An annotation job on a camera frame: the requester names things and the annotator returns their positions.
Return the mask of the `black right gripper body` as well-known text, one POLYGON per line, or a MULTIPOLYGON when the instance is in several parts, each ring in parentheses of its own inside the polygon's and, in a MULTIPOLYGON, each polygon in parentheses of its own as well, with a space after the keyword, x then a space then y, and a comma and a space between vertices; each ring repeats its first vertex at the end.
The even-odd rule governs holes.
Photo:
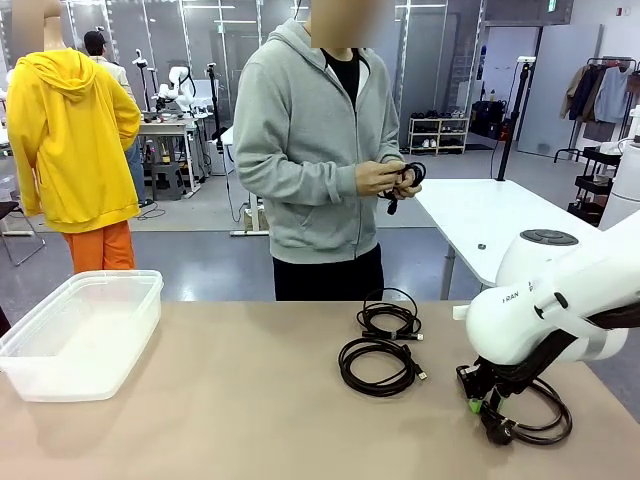
POLYGON ((527 361, 497 365, 478 357, 473 365, 458 366, 456 374, 468 399, 484 399, 494 390, 507 398, 522 393, 531 384, 531 366, 527 361))

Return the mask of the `person's left hand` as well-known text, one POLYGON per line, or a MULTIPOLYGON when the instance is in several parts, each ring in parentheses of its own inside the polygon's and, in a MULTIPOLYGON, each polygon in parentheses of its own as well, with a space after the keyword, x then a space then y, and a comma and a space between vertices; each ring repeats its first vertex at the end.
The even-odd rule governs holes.
POLYGON ((426 168, 419 162, 406 164, 398 175, 393 190, 397 199, 412 198, 421 189, 421 183, 426 175, 426 168))

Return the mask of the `person's right hand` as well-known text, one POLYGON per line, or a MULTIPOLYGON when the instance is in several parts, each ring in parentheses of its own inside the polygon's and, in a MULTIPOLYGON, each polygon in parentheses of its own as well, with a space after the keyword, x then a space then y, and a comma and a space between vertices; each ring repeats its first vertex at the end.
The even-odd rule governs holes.
POLYGON ((400 184, 404 168, 405 163, 401 160, 392 160, 387 163, 368 161, 357 165, 355 169, 357 193, 360 196, 370 197, 391 191, 400 184))

